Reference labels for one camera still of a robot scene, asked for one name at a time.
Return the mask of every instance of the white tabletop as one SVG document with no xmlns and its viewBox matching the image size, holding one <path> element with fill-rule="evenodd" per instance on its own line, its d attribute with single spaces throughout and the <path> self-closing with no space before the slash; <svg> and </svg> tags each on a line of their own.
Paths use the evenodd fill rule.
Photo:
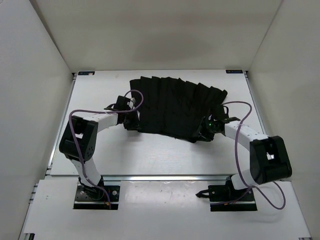
<svg viewBox="0 0 320 240">
<path fill-rule="evenodd" d="M 272 208 L 255 190 L 258 211 L 210 212 L 195 196 L 206 181 L 121 182 L 118 210 L 73 209 L 76 177 L 41 180 L 24 233 L 34 240 L 298 240 L 310 237 L 290 182 L 279 182 L 284 210 Z M 282 205 L 273 183 L 261 187 Z"/>
<path fill-rule="evenodd" d="M 130 80 L 141 76 L 202 83 L 227 90 L 226 102 L 246 101 L 253 106 L 244 74 L 227 74 L 225 70 L 96 71 L 95 75 L 77 76 L 67 113 L 74 109 L 101 111 L 130 89 Z M 230 117 L 238 118 L 249 109 L 244 104 L 228 107 Z M 262 131 L 254 106 L 245 123 Z M 127 131 L 117 125 L 98 134 L 93 158 L 102 175 L 224 175 L 237 172 L 234 144 L 234 140 L 222 134 L 217 134 L 212 142 L 190 143 L 159 134 Z M 249 168 L 249 152 L 241 146 L 239 159 L 242 169 Z M 73 164 L 57 149 L 51 175 L 77 174 Z"/>
</svg>

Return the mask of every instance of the white wall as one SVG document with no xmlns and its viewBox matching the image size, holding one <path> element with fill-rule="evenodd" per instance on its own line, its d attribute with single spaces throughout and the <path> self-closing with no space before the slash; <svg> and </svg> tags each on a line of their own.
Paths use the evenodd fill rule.
<svg viewBox="0 0 320 240">
<path fill-rule="evenodd" d="M 31 0 L 79 70 L 244 69 L 281 0 Z"/>
<path fill-rule="evenodd" d="M 319 10 L 319 0 L 284 0 L 249 69 L 269 133 L 286 143 L 292 184 L 314 239 L 320 239 Z"/>
<path fill-rule="evenodd" d="M 18 239 L 72 75 L 28 0 L 0 0 L 0 239 Z"/>
</svg>

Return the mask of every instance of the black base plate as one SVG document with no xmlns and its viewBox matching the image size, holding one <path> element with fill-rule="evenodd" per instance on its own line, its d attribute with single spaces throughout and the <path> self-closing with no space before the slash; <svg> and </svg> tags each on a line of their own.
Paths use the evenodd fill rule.
<svg viewBox="0 0 320 240">
<path fill-rule="evenodd" d="M 221 203 L 235 200 L 241 197 L 246 189 L 234 190 L 232 198 L 230 198 L 229 188 L 226 185 L 209 185 L 209 199 L 211 212 L 243 212 L 243 211 L 257 211 L 257 205 L 253 191 L 249 191 L 244 197 L 239 199 L 236 203 L 227 205 L 212 205 L 213 203 Z"/>
<path fill-rule="evenodd" d="M 120 197 L 120 186 L 105 185 L 104 189 L 109 193 L 111 209 L 105 196 L 100 199 L 92 199 L 84 192 L 82 185 L 78 185 L 76 188 L 73 209 L 118 210 L 119 204 L 117 202 L 119 202 Z"/>
</svg>

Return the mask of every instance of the purple cable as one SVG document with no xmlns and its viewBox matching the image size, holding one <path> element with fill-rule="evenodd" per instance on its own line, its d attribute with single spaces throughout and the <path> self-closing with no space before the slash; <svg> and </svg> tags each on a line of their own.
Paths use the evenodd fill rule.
<svg viewBox="0 0 320 240">
<path fill-rule="evenodd" d="M 240 179 L 241 181 L 243 182 L 243 184 L 247 187 L 247 190 L 245 191 L 245 193 L 239 197 L 238 199 L 236 200 L 233 200 L 233 201 L 228 201 L 228 202 L 218 202 L 218 203 L 213 203 L 212 205 L 219 205 L 219 204 L 228 204 L 228 203 L 233 203 L 233 202 L 236 202 L 238 200 L 240 200 L 241 198 L 243 198 L 248 192 L 250 189 L 252 188 L 255 188 L 259 191 L 259 193 L 267 200 L 267 202 L 272 206 L 274 207 L 275 209 L 277 210 L 282 210 L 285 208 L 286 206 L 286 196 L 285 196 L 285 193 L 284 191 L 282 190 L 282 188 L 279 186 L 279 184 L 277 184 L 275 181 L 273 181 L 273 183 L 279 188 L 281 194 L 282 194 L 282 197 L 283 197 L 283 205 L 281 207 L 278 207 L 278 206 L 275 206 L 271 201 L 270 199 L 261 191 L 261 189 L 257 186 L 249 186 L 245 179 L 244 179 L 244 176 L 242 175 L 241 173 L 241 169 L 240 169 L 240 164 L 239 164 L 239 157 L 238 157 L 238 141 L 239 141 L 239 135 L 240 135 L 240 129 L 241 129 L 241 126 L 243 124 L 243 122 L 247 119 L 247 117 L 251 114 L 252 112 L 252 106 L 250 103 L 248 102 L 245 102 L 245 101 L 229 101 L 229 102 L 225 102 L 223 103 L 222 105 L 227 105 L 227 104 L 246 104 L 250 107 L 250 110 L 249 112 L 244 116 L 244 118 L 241 119 L 240 123 L 239 123 L 239 127 L 238 129 L 236 130 L 236 134 L 235 134 L 235 139 L 234 139 L 234 156 L 235 156 L 235 164 L 236 164 L 236 168 L 237 168 L 237 171 L 239 173 L 239 176 L 240 176 Z"/>
<path fill-rule="evenodd" d="M 77 150 L 78 155 L 79 155 L 79 161 L 80 161 L 81 166 L 82 166 L 82 174 L 83 174 L 84 178 L 87 180 L 87 182 L 89 184 L 91 184 L 92 186 L 96 187 L 97 189 L 100 189 L 100 190 L 103 191 L 104 195 L 106 196 L 106 198 L 108 200 L 109 209 L 111 209 L 111 201 L 110 201 L 109 194 L 107 193 L 107 191 L 103 187 L 100 187 L 100 186 L 94 184 L 88 178 L 88 175 L 86 173 L 85 161 L 84 161 L 84 158 L 83 158 L 81 150 L 80 150 L 80 146 L 79 146 L 79 143 L 78 143 L 78 140 L 77 140 L 77 137 L 76 137 L 74 126 L 72 125 L 72 115 L 74 113 L 91 113 L 91 114 L 126 114 L 126 113 L 132 113 L 132 112 L 136 111 L 142 105 L 142 103 L 144 102 L 144 95 L 142 94 L 142 92 L 140 92 L 138 90 L 130 90 L 124 96 L 127 96 L 129 93 L 132 93 L 132 92 L 137 92 L 138 94 L 141 95 L 141 102 L 138 104 L 138 106 L 136 106 L 135 108 L 133 108 L 131 110 L 105 112 L 105 111 L 91 111 L 91 110 L 76 109 L 76 110 L 73 110 L 72 112 L 70 112 L 70 114 L 69 114 L 70 130 L 71 130 L 71 134 L 72 134 L 72 137 L 73 137 L 73 140 L 74 140 L 74 144 L 75 144 L 76 150 Z"/>
</svg>

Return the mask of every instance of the purple cord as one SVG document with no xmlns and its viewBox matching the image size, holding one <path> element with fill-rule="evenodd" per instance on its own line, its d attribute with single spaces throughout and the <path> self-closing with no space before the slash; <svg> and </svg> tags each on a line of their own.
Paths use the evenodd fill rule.
<svg viewBox="0 0 320 240">
<path fill-rule="evenodd" d="M 111 201 L 110 201 L 109 194 L 107 193 L 107 191 L 103 187 L 95 185 L 87 176 L 85 161 L 84 161 L 84 158 L 83 158 L 81 150 L 80 150 L 80 146 L 79 146 L 79 143 L 78 143 L 78 140 L 77 140 L 77 137 L 76 137 L 74 126 L 72 125 L 72 115 L 74 113 L 91 113 L 91 114 L 127 114 L 127 113 L 132 113 L 132 112 L 136 111 L 142 105 L 142 103 L 144 102 L 144 95 L 142 94 L 142 92 L 140 92 L 138 90 L 130 90 L 124 96 L 127 96 L 129 93 L 132 93 L 132 92 L 137 92 L 138 94 L 141 95 L 141 102 L 138 104 L 138 106 L 136 106 L 135 108 L 133 108 L 131 110 L 105 112 L 105 111 L 91 111 L 91 110 L 76 109 L 76 110 L 73 110 L 72 112 L 70 112 L 70 114 L 69 114 L 70 130 L 71 130 L 71 134 L 72 134 L 72 137 L 73 137 L 73 140 L 74 140 L 74 144 L 75 144 L 76 150 L 77 150 L 78 155 L 79 155 L 79 161 L 80 161 L 81 166 L 82 166 L 82 174 L 83 174 L 84 178 L 87 180 L 87 182 L 89 184 L 91 184 L 92 186 L 96 187 L 97 189 L 100 189 L 100 190 L 103 191 L 104 195 L 106 196 L 106 198 L 108 200 L 109 209 L 111 209 Z"/>
<path fill-rule="evenodd" d="M 226 202 L 218 202 L 218 203 L 213 203 L 211 205 L 221 205 L 221 204 L 228 204 L 228 203 L 234 203 L 238 200 L 240 200 L 241 198 L 243 198 L 248 192 L 249 190 L 251 190 L 252 188 L 255 188 L 259 191 L 259 193 L 261 193 L 261 195 L 267 200 L 267 202 L 272 206 L 274 207 L 275 209 L 277 210 L 282 210 L 285 208 L 286 206 L 286 196 L 285 196 L 285 193 L 284 191 L 282 190 L 282 188 L 279 186 L 278 183 L 276 183 L 275 181 L 273 181 L 273 183 L 279 188 L 281 194 L 282 194 L 282 197 L 283 197 L 283 205 L 281 207 L 277 207 L 275 206 L 271 201 L 270 199 L 261 191 L 261 189 L 257 186 L 250 186 L 246 183 L 245 179 L 244 179 L 244 176 L 242 175 L 241 173 L 241 169 L 240 169 L 240 164 L 239 164 L 239 157 L 238 157 L 238 141 L 239 141 L 239 135 L 240 135 L 240 129 L 241 129 L 241 126 L 243 124 L 243 122 L 247 119 L 247 117 L 251 114 L 252 112 L 252 106 L 250 103 L 248 102 L 245 102 L 245 101 L 229 101 L 229 102 L 225 102 L 223 103 L 222 105 L 227 105 L 227 104 L 246 104 L 250 107 L 250 110 L 249 112 L 244 116 L 244 118 L 241 119 L 240 123 L 239 123 L 239 127 L 238 129 L 236 130 L 236 134 L 235 134 L 235 139 L 234 139 L 234 156 L 235 156 L 235 164 L 236 164 L 236 168 L 237 168 L 237 171 L 239 173 L 239 176 L 240 176 L 240 179 L 241 181 L 243 182 L 243 184 L 247 187 L 247 190 L 245 191 L 245 193 L 239 197 L 238 199 L 236 200 L 233 200 L 233 201 L 226 201 Z"/>
</svg>

